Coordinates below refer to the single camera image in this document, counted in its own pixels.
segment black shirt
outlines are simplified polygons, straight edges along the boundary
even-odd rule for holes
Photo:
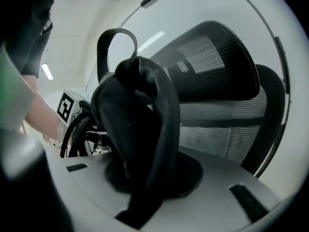
[[[18,9],[6,10],[4,47],[22,75],[39,77],[43,51],[53,24],[50,20],[54,0],[14,0]]]

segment person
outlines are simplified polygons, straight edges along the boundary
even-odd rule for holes
[[[15,67],[22,74],[36,98],[25,121],[38,132],[63,141],[66,127],[57,113],[37,93],[41,57],[53,29],[50,13],[54,0],[14,0],[19,7],[6,10],[6,36],[3,45]]]

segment black mesh office chair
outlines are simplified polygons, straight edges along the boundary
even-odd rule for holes
[[[166,71],[179,95],[180,147],[227,158],[254,174],[283,117],[285,92],[277,74],[255,66],[237,36],[214,21],[187,31],[151,59]],[[258,93],[246,88],[252,83]]]

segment white surface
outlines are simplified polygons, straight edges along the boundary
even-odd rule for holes
[[[139,46],[158,32],[165,32],[139,54],[149,58],[184,32],[208,20],[228,26],[247,47],[256,64],[266,65],[283,77],[274,42],[246,0],[158,0],[146,9],[140,8],[123,28],[135,34]],[[132,51],[132,41],[125,35],[116,35],[109,51],[110,71]]]
[[[142,227],[144,232],[212,231],[232,232],[250,225],[250,220],[229,188],[244,184],[267,210],[279,199],[250,173],[226,159],[194,150],[182,152],[199,159],[204,176],[200,185],[187,197],[164,200],[158,211]],[[70,173],[76,189],[111,217],[125,210],[130,195],[115,191],[104,177],[112,153],[62,159],[65,166],[84,163],[88,167]]]
[[[309,41],[283,0],[250,0],[286,52],[291,81],[290,112],[280,146],[260,177],[280,198],[298,191],[309,167]]]
[[[71,177],[65,167],[65,161],[60,160],[58,153],[51,147],[45,147],[49,169],[56,189],[70,213],[75,232],[134,232],[137,231],[112,218],[102,211],[89,197],[85,195]]]

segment person's arm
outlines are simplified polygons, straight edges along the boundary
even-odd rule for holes
[[[38,132],[52,139],[59,140],[57,128],[60,124],[60,119],[57,113],[50,108],[37,93],[36,76],[23,75],[23,78],[36,93],[35,100],[25,118],[25,121]]]

